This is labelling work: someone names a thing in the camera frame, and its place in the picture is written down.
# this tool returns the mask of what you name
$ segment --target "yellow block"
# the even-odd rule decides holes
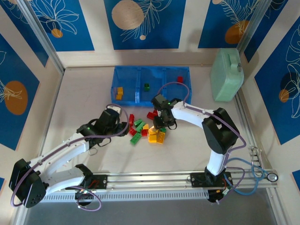
[[[150,135],[154,135],[154,134],[157,133],[157,130],[154,128],[154,126],[152,126],[151,128],[149,128],[148,133],[149,133]]]
[[[156,135],[149,135],[148,141],[149,141],[149,143],[156,143],[157,142]]]
[[[165,133],[159,132],[159,133],[157,134],[157,143],[163,144],[163,143],[164,143],[164,140],[165,140]]]
[[[143,126],[143,128],[142,128],[143,130],[149,130],[149,125],[148,124],[146,124],[145,126]]]
[[[122,87],[118,88],[118,95],[123,95],[123,88]]]
[[[116,100],[122,100],[122,95],[117,95]]]

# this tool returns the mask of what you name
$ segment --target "blue plastic tray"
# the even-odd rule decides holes
[[[192,86],[188,67],[117,66],[112,80],[112,103],[152,107],[151,100],[157,95],[158,90],[166,83],[176,82],[178,76],[182,76],[183,83],[189,87],[187,103],[191,104]],[[149,84],[149,91],[144,91],[145,83]],[[122,100],[116,100],[117,87],[123,87]],[[168,100],[173,98],[183,100],[187,93],[186,88],[180,84],[170,84],[161,92]]]

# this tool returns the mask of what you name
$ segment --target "gray floor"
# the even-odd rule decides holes
[[[251,196],[233,193],[220,205],[207,200],[103,202],[100,211],[85,212],[71,202],[40,203],[28,211],[24,224],[273,225],[276,221],[266,191],[259,189]]]

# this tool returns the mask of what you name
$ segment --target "decorative wall print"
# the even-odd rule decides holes
[[[29,3],[56,51],[94,51],[79,0],[31,0]]]
[[[21,33],[25,41],[28,43],[30,48],[36,54],[40,62],[45,67],[49,56],[44,50],[36,35],[34,34],[31,27],[28,25],[28,22],[25,19],[24,15],[21,13],[18,5],[16,4],[16,1],[0,0],[0,5],[4,9],[6,14],[9,16],[11,21],[14,23],[16,28],[19,30],[19,32]]]
[[[294,179],[296,181],[297,187],[298,187],[298,189],[300,191],[300,170],[294,171],[292,173],[292,175],[293,175],[293,177],[294,177]]]
[[[115,50],[178,48],[186,0],[104,0]]]
[[[4,178],[0,177],[0,196],[2,192],[2,186],[4,185]]]
[[[260,0],[211,0],[199,48],[233,48]]]
[[[0,144],[15,150],[39,81],[0,35]]]
[[[300,135],[300,17],[255,80],[280,143]]]
[[[250,62],[250,60],[252,59],[254,53],[261,45],[265,36],[273,26],[274,22],[276,21],[277,17],[281,13],[287,2],[288,0],[273,0],[271,2],[270,7],[268,8],[265,16],[261,20],[259,26],[256,29],[256,32],[254,33],[247,48],[244,51],[248,62]]]

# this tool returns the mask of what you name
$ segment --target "green block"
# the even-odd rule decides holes
[[[144,84],[144,91],[149,91],[150,85],[148,83]]]
[[[146,123],[143,121],[143,122],[141,122],[140,123],[140,125],[136,128],[136,131],[137,132],[140,132],[142,129],[143,129],[143,127],[146,125]]]
[[[163,133],[167,132],[167,129],[166,129],[166,128],[160,128],[159,130],[160,130],[161,132],[163,132]]]
[[[140,133],[136,133],[133,138],[131,138],[130,142],[135,145],[140,139],[142,135]]]
[[[138,119],[136,122],[134,122],[135,127],[139,126],[142,121],[142,119]]]

